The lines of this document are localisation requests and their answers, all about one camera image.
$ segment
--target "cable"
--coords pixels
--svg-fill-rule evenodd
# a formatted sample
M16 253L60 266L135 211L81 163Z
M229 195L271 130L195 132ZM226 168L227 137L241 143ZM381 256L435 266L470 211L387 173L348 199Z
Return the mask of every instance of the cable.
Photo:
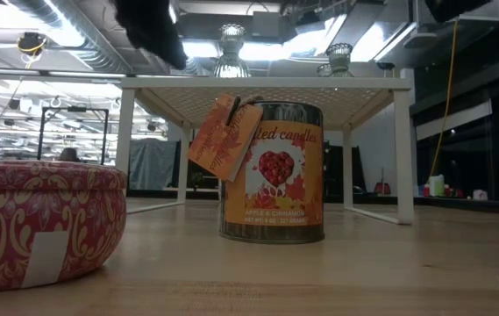
M40 43L40 45L36 46L36 47L33 47L31 49L23 49L23 48L20 48L19 47L19 44L18 44L18 49L21 51L21 52L32 52L32 56L29 58L29 61L26 63L25 65L25 69L29 69L31 68L31 65L35 62L35 61L38 61L40 59L39 56L37 56L37 52L40 51L42 49L42 47L46 44L46 39L44 39L42 41L42 43ZM13 94L11 94L11 97L10 97L10 100L7 102L7 104L5 105L4 109L2 110L2 112L0 113L0 119L2 118L2 116L5 114L5 112L7 111L7 109L10 107L10 103L11 101L15 98L15 95L18 93L18 90L19 90L19 87L21 87L21 83L23 83L23 76L21 76L21 79L19 79L19 82L18 82L18 85L15 87L14 91L13 91Z
M33 64L35 61L39 61L41 58L41 54L33 58L32 56L29 56L27 54L21 54L21 61L25 63L25 66L27 66L29 63Z
M444 130L446 129L446 118L448 117L448 111L450 110L450 99L452 96L452 78L453 78L453 61L456 53L456 41L458 37L458 21L460 18L456 18L453 23L453 38L452 38L452 58L450 60L450 74L448 76L448 91L446 93L446 109L444 110L444 118L442 119L442 129L440 130L440 136L438 137L438 145L436 146L436 153L434 154L434 159L432 160L431 173L428 175L427 183L434 174L434 169L436 168L436 162L438 160L438 154L440 153L440 146L442 145L442 136L444 135Z
M20 40L21 39L18 39L18 49L19 49L19 52L23 52L23 53L30 53L30 52L36 53L36 51L41 49L46 44L46 38L45 38L42 40L42 43L38 44L37 46L35 46L33 48L21 48L21 47L19 47Z
M262 3L261 1L252 1L251 4L249 4L249 7L247 7L246 15L249 15L249 10L251 10L251 7L254 4L260 4L263 8L265 8L265 10L267 10L267 12L270 12L268 7L264 3Z

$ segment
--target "black cloth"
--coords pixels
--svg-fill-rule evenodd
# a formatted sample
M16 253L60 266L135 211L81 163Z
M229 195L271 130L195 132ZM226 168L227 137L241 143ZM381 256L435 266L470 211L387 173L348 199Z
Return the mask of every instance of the black cloth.
M169 0L110 0L117 9L117 22L136 48L158 55L175 68L185 69L185 54L179 34L169 16Z

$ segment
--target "metal rack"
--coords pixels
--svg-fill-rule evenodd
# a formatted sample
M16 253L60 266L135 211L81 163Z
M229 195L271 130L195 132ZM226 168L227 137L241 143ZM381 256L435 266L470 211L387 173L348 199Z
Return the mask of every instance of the metal rack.
M192 128L199 127L221 93L266 100L314 104L324 114L326 131L343 133L345 209L394 224L413 222L413 181L409 106L412 82L401 78L123 78L121 115L118 128L117 168L128 172L132 111L135 99L157 115L182 127L181 159L177 201L146 207L156 209L185 203L187 152ZM397 217L364 211L353 206L352 133L377 112L395 103Z

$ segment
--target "gray curtain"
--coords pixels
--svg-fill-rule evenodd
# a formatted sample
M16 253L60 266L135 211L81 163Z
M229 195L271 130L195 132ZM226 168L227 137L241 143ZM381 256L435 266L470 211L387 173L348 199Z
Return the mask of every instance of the gray curtain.
M171 183L176 141L133 140L130 146L130 190L162 190Z

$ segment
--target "orange label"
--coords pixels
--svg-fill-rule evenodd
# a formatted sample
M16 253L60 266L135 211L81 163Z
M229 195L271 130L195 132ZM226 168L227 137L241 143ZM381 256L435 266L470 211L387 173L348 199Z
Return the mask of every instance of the orange label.
M225 220L257 226L323 222L323 131L262 121L238 176L226 184Z
M255 134L263 110L240 106L227 126L234 97L218 98L189 149L189 159L222 180L233 181Z

